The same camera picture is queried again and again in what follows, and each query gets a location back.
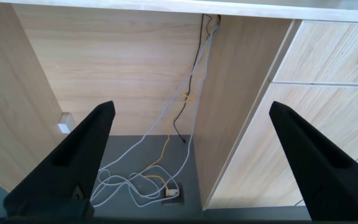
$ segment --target desk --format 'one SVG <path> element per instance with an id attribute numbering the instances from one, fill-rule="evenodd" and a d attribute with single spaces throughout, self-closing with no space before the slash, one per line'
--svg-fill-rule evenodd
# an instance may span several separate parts
<path id="1" fill-rule="evenodd" d="M 8 191 L 64 138 L 62 112 L 79 123 L 113 100 L 111 134 L 144 134 L 191 70 L 200 13 L 222 15 L 195 129 L 204 209 L 301 201 L 267 116 L 273 100 L 358 160 L 358 1 L 1 2 L 0 185 Z M 194 106 L 178 120 L 183 134 Z M 175 134 L 164 128 L 170 117 L 152 134 Z"/>

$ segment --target cable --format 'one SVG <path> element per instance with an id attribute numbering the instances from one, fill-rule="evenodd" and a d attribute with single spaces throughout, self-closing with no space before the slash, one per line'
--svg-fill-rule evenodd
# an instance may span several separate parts
<path id="1" fill-rule="evenodd" d="M 211 17 L 211 16 L 209 16 L 209 15 L 207 15 L 207 14 L 204 14 L 204 16 L 209 17 L 209 21 L 206 23 L 206 27 L 205 27 L 205 29 L 206 29 L 206 33 L 208 34 L 208 36 L 207 36 L 206 38 L 208 38 L 208 37 L 209 37 L 209 35 L 211 35 L 211 34 L 208 32 L 208 25 L 209 25 L 209 23 L 211 22 L 212 17 Z"/>
<path id="2" fill-rule="evenodd" d="M 103 202 L 99 203 L 99 204 L 96 204 L 96 205 L 93 205 L 94 207 L 98 207 L 98 206 L 102 206 L 104 203 L 106 203 L 112 196 L 115 195 L 115 193 L 123 186 L 123 185 L 127 185 L 128 186 L 128 190 L 129 190 L 129 193 L 133 199 L 133 201 L 135 202 L 135 204 L 138 206 L 138 207 L 144 207 L 146 205 L 150 205 L 151 203 L 155 203 L 155 202 L 161 202 L 161 201 L 164 201 L 164 200 L 170 200 L 172 198 L 175 198 L 177 196 L 173 196 L 173 197 L 169 197 L 169 198 L 161 198 L 161 199 L 157 199 L 157 200 L 152 200 L 150 202 L 147 202 L 143 205 L 140 205 L 137 203 L 136 199 L 134 198 L 133 196 L 133 193 L 132 193 L 132 190 L 140 197 L 144 197 L 144 198 L 152 198 L 152 199 L 155 199 L 159 196 L 159 193 L 160 191 L 172 180 L 173 183 L 176 185 L 176 187 L 178 188 L 178 185 L 175 181 L 175 177 L 181 172 L 181 170 L 184 168 L 188 158 L 189 158 L 189 155 L 190 155 L 190 146 L 191 146 L 191 140 L 193 139 L 193 135 L 194 135 L 194 129 L 195 129 L 195 123 L 196 123 L 196 116 L 197 116 L 197 111 L 198 111 L 198 105 L 200 103 L 200 94 L 201 94 L 201 90 L 202 90 L 202 87 L 204 85 L 204 81 L 205 81 L 205 78 L 206 78 L 206 75 L 208 73 L 208 70 L 207 70 L 207 67 L 208 67 L 208 60 L 209 60 L 209 50 L 211 48 L 211 44 L 212 44 L 212 41 L 213 41 L 213 34 L 216 32 L 216 30 L 219 28 L 219 25 L 215 26 L 210 37 L 208 38 L 208 40 L 206 41 L 206 43 L 204 44 L 197 60 L 196 60 L 196 65 L 195 67 L 193 68 L 192 72 L 188 75 L 188 77 L 181 83 L 180 85 L 180 89 L 183 87 L 183 84 L 187 81 L 188 78 L 190 78 L 190 76 L 192 74 L 194 74 L 194 71 L 195 71 L 195 68 L 197 67 L 197 64 L 198 62 L 200 61 L 200 55 L 203 54 L 205 48 L 208 46 L 208 51 L 207 51 L 207 54 L 206 54 L 206 64 L 205 64 L 205 72 L 204 72 L 204 78 L 202 79 L 201 83 L 200 83 L 200 86 L 199 86 L 199 89 L 198 89 L 198 96 L 197 97 L 197 100 L 196 100 L 196 108 L 194 110 L 194 116 L 193 116 L 193 127 L 192 127 L 192 130 L 191 130 L 191 135 L 190 135 L 190 140 L 189 140 L 189 144 L 188 144 L 188 147 L 187 147 L 187 155 L 186 155 L 186 158 L 185 158 L 185 161 L 183 162 L 182 166 L 179 168 L 179 170 L 177 171 L 177 173 L 173 176 L 171 176 L 163 167 L 159 166 L 159 165 L 153 165 L 151 167 L 148 167 L 146 169 L 144 169 L 143 171 L 139 172 L 139 173 L 132 173 L 130 176 L 129 176 L 129 179 L 126 179 L 124 177 L 121 177 L 120 175 L 111 175 L 110 171 L 107 170 L 106 168 L 113 165 L 114 163 L 116 163 L 117 161 L 119 161 L 121 158 L 123 158 L 130 150 L 132 150 L 133 148 L 135 148 L 138 144 L 140 144 L 144 138 L 146 137 L 146 135 L 148 135 L 148 133 L 154 128 L 154 126 L 159 122 L 159 120 L 161 119 L 162 115 L 164 114 L 165 112 L 165 109 L 166 107 L 172 102 L 172 100 L 174 99 L 174 97 L 177 96 L 179 90 L 177 90 L 175 92 L 175 94 L 172 96 L 172 98 L 170 99 L 169 102 L 167 102 L 165 104 L 165 106 L 163 107 L 163 110 L 160 114 L 160 116 L 158 117 L 158 119 L 156 120 L 156 122 L 154 122 L 154 124 L 152 125 L 152 127 L 145 133 L 145 135 L 143 136 L 143 138 L 135 143 L 132 147 L 130 147 L 122 156 L 120 156 L 118 159 L 116 159 L 115 161 L 111 162 L 110 164 L 104 166 L 103 168 L 100 168 L 99 170 L 99 174 L 98 174 L 98 180 L 101 182 L 100 184 L 98 184 L 98 186 L 96 186 L 95 188 L 95 191 L 92 193 L 92 196 L 91 196 L 91 201 L 93 201 L 98 195 L 99 193 L 106 187 L 106 186 L 116 186 L 118 185 L 118 187 L 115 189 L 115 191 L 107 198 L 105 199 Z M 153 168 L 160 168 L 162 169 L 170 178 L 164 183 L 164 185 L 161 187 L 161 188 L 158 188 L 157 184 L 155 184 L 152 180 L 146 178 L 145 176 L 143 176 L 142 174 L 150 169 L 153 169 Z M 108 174 L 109 174 L 109 177 L 107 177 L 106 179 L 104 179 L 103 181 L 100 180 L 100 175 L 102 174 L 103 171 L 107 171 Z M 147 194 L 147 195 L 144 195 L 144 194 L 141 194 L 136 188 L 135 186 L 131 183 L 131 180 L 135 179 L 136 177 L 143 177 L 144 179 L 148 180 L 149 182 L 153 183 L 154 186 L 156 187 L 156 191 L 155 192 L 152 192 L 151 194 Z M 123 181 L 122 182 L 118 182 L 118 183 L 109 183 L 109 180 L 110 179 L 113 179 L 113 178 L 119 178 L 119 179 L 122 179 Z"/>
<path id="3" fill-rule="evenodd" d="M 199 57 L 198 56 L 198 52 L 200 51 L 200 46 L 201 46 L 201 38 L 203 36 L 203 24 L 204 24 L 204 16 L 209 16 L 209 15 L 206 15 L 206 14 L 202 14 L 201 15 L 201 26 L 200 26 L 200 34 L 199 34 L 199 38 L 198 38 L 198 47 L 197 47 L 197 53 L 196 53 L 196 57 L 194 58 L 194 64 L 193 64 L 193 72 L 194 72 L 194 68 L 196 67 L 196 61 L 197 61 L 197 58 Z M 191 90 L 191 79 L 193 78 L 193 74 L 190 75 L 190 80 L 189 80 L 189 88 L 188 88 L 188 91 L 187 91 L 187 96 L 190 94 L 190 90 Z M 180 117 L 181 113 L 183 112 L 183 110 L 185 109 L 186 107 L 186 103 L 183 105 L 182 109 L 180 110 L 178 116 L 175 118 L 175 120 L 173 121 L 173 127 L 175 128 L 175 131 L 178 133 L 179 135 L 179 138 L 184 142 L 186 143 L 186 140 L 182 137 L 182 135 L 179 133 L 178 129 L 177 129 L 177 126 L 176 126 L 176 121 L 177 119 Z"/>

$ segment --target yellow cable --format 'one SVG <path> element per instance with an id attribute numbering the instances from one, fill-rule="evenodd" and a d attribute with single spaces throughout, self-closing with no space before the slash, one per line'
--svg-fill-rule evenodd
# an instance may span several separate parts
<path id="1" fill-rule="evenodd" d="M 168 124 L 170 124 L 170 123 L 173 121 L 173 119 L 175 118 L 175 116 L 179 113 L 180 108 L 182 108 L 183 105 L 184 105 L 185 103 L 187 103 L 187 101 L 196 99 L 196 95 L 188 96 L 188 95 L 186 95 L 185 93 L 181 93 L 181 94 L 186 97 L 186 100 L 181 104 L 181 106 L 179 107 L 179 109 L 177 110 L 177 112 L 174 113 L 173 116 L 172 116 L 172 117 L 169 119 L 169 121 L 166 123 L 166 125 L 165 125 L 165 130 L 166 130 L 167 132 L 168 132 L 168 129 L 167 129 Z M 167 138 L 167 140 L 165 141 L 164 147 L 162 148 L 162 152 L 161 152 L 160 158 L 157 159 L 157 160 L 156 160 L 155 162 L 153 162 L 152 164 L 148 165 L 148 166 L 146 167 L 146 169 L 148 169 L 148 168 L 154 166 L 156 163 L 160 162 L 160 160 L 162 159 L 162 157 L 163 157 L 163 155 L 164 155 L 164 152 L 165 152 L 165 148 L 167 147 L 167 144 L 168 144 L 168 142 L 169 142 L 169 140 L 170 140 L 170 135 L 167 134 L 167 136 L 168 136 L 168 138 Z M 146 175 L 146 176 L 144 176 L 144 177 L 156 177 L 156 178 L 159 178 L 160 180 L 162 180 L 162 182 L 163 182 L 164 185 L 165 185 L 164 179 L 163 179 L 162 177 L 160 177 L 159 175 Z"/>
<path id="2" fill-rule="evenodd" d="M 162 177 L 160 177 L 159 175 L 146 175 L 146 176 L 144 176 L 144 177 L 156 177 L 156 178 L 159 178 L 159 179 L 164 183 L 164 185 L 165 185 L 164 179 L 162 179 Z"/>

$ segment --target wood grain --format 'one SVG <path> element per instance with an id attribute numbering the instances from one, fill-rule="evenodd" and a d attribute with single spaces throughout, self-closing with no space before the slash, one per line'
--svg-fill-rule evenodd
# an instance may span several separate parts
<path id="1" fill-rule="evenodd" d="M 12 190 L 63 139 L 62 111 L 10 4 L 0 4 L 0 186 Z"/>
<path id="2" fill-rule="evenodd" d="M 269 118 L 273 101 L 292 107 L 358 158 L 358 88 L 272 83 L 208 208 L 290 206 L 302 199 Z"/>
<path id="3" fill-rule="evenodd" d="M 193 66 L 199 14 L 26 5 L 14 9 L 62 110 L 72 113 L 77 124 L 96 105 L 113 100 L 111 134 L 145 134 Z M 192 93 L 203 64 L 193 77 Z M 165 123 L 182 102 L 182 96 L 175 99 L 151 134 L 176 134 Z M 187 104 L 177 121 L 182 134 L 191 131 L 194 103 Z"/>
<path id="4" fill-rule="evenodd" d="M 291 20 L 223 16 L 200 99 L 195 156 L 201 203 L 208 204 Z"/>
<path id="5" fill-rule="evenodd" d="M 0 0 L 0 2 L 358 22 L 358 0 Z"/>
<path id="6" fill-rule="evenodd" d="M 358 24 L 304 21 L 274 81 L 358 83 Z"/>

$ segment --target white cable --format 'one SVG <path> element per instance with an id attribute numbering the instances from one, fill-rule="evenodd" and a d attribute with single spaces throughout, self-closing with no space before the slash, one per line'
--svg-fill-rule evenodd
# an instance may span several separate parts
<path id="1" fill-rule="evenodd" d="M 212 40 L 213 40 L 213 35 L 214 33 L 217 31 L 217 29 L 219 28 L 219 25 L 215 26 L 211 35 L 208 37 L 207 41 L 205 42 L 203 48 L 201 49 L 201 52 L 198 54 L 197 56 L 197 60 L 196 60 L 196 63 L 195 63 L 195 66 L 193 67 L 191 73 L 182 81 L 182 83 L 180 84 L 178 90 L 175 92 L 175 94 L 171 97 L 170 101 L 168 101 L 165 106 L 163 107 L 163 110 L 161 111 L 161 114 L 160 116 L 158 117 L 158 119 L 154 122 L 154 124 L 152 125 L 152 127 L 143 135 L 142 139 L 135 143 L 132 147 L 130 147 L 123 155 L 121 155 L 118 159 L 116 159 L 115 161 L 109 163 L 108 165 L 102 167 L 99 169 L 99 174 L 98 174 L 98 180 L 101 182 L 96 188 L 95 188 L 95 191 L 92 193 L 92 196 L 91 196 L 91 201 L 93 201 L 98 195 L 99 193 L 106 187 L 106 186 L 117 186 L 118 187 L 115 189 L 115 191 L 105 200 L 103 200 L 101 203 L 99 204 L 96 204 L 96 205 L 93 205 L 93 207 L 98 207 L 98 206 L 102 206 L 103 204 L 105 204 L 111 197 L 113 197 L 115 195 L 115 193 L 123 186 L 123 185 L 127 185 L 128 186 L 128 191 L 133 199 L 133 201 L 135 202 L 135 204 L 138 206 L 138 207 L 144 207 L 146 205 L 150 205 L 151 203 L 155 203 L 155 202 L 161 202 L 161 201 L 164 201 L 164 200 L 170 200 L 172 198 L 175 198 L 177 196 L 174 196 L 174 197 L 169 197 L 169 198 L 161 198 L 161 199 L 157 199 L 157 200 L 152 200 L 150 202 L 147 202 L 143 205 L 140 205 L 137 203 L 136 199 L 134 198 L 133 194 L 132 194 L 132 190 L 140 197 L 143 197 L 143 198 L 149 198 L 149 199 L 155 199 L 159 196 L 159 193 L 160 191 L 172 180 L 174 182 L 174 184 L 176 185 L 177 189 L 178 189 L 178 185 L 175 181 L 175 177 L 181 172 L 181 170 L 184 168 L 184 166 L 186 165 L 187 163 L 187 160 L 189 158 L 189 155 L 190 155 L 190 146 L 191 146 L 191 140 L 193 139 L 193 135 L 194 135 L 194 129 L 195 129 L 195 123 L 196 123 L 196 116 L 197 116 L 197 111 L 198 111 L 198 105 L 200 103 L 200 96 L 201 96 L 201 91 L 202 91 L 202 88 L 203 88 L 203 85 L 204 85 L 204 81 L 206 79 L 206 75 L 208 73 L 208 61 L 209 61 L 209 51 L 211 49 L 211 45 L 212 45 Z M 159 165 L 154 165 L 152 167 L 149 167 L 147 169 L 144 169 L 142 172 L 139 172 L 139 173 L 132 173 L 130 176 L 129 176 L 129 179 L 126 179 L 125 177 L 121 177 L 120 175 L 111 175 L 110 171 L 107 170 L 107 167 L 115 164 L 116 162 L 118 162 L 120 159 L 122 159 L 130 150 L 132 150 L 133 148 L 135 148 L 138 144 L 140 144 L 146 137 L 146 135 L 149 134 L 149 132 L 154 128 L 154 126 L 160 121 L 162 115 L 164 114 L 165 112 L 165 109 L 166 107 L 172 102 L 172 100 L 177 96 L 177 94 L 179 93 L 179 90 L 181 90 L 181 88 L 183 87 L 184 83 L 187 81 L 187 79 L 190 78 L 190 76 L 192 74 L 194 74 L 197 66 L 198 66 L 198 63 L 201 59 L 201 56 L 203 55 L 204 53 L 204 50 L 205 48 L 208 46 L 208 49 L 207 49 L 207 55 L 206 55 L 206 63 L 205 63 L 205 72 L 204 72 L 204 77 L 203 77 L 203 80 L 201 81 L 200 83 L 200 86 L 198 88 L 198 97 L 197 97 L 197 100 L 196 100 L 196 106 L 195 106 L 195 110 L 194 110 L 194 116 L 193 116 L 193 127 L 192 127 L 192 130 L 191 130 L 191 135 L 190 135 L 190 140 L 188 141 L 188 148 L 187 148 L 187 155 L 186 155 L 186 158 L 185 158 L 185 161 L 183 162 L 182 166 L 179 168 L 178 172 L 171 176 L 163 167 L 159 166 Z M 157 184 L 155 182 L 153 182 L 152 180 L 150 180 L 148 177 L 144 177 L 142 176 L 142 174 L 151 169 L 151 168 L 160 168 L 162 169 L 170 178 L 166 181 L 166 183 L 161 187 L 161 188 L 158 188 Z M 101 181 L 100 179 L 100 174 L 103 172 L 103 171 L 107 171 L 108 172 L 108 175 L 109 177 L 107 177 L 106 179 L 104 179 L 103 181 Z M 143 195 L 141 194 L 137 189 L 136 187 L 134 186 L 133 183 L 131 183 L 131 180 L 135 179 L 136 177 L 143 177 L 144 179 L 147 179 L 149 182 L 153 183 L 154 186 L 156 187 L 156 191 L 151 193 L 151 194 L 147 194 L 147 195 Z M 113 184 L 110 184 L 108 183 L 110 179 L 113 179 L 113 178 L 118 178 L 118 179 L 122 179 L 124 181 L 122 182 L 118 182 L 118 183 L 113 183 Z"/>

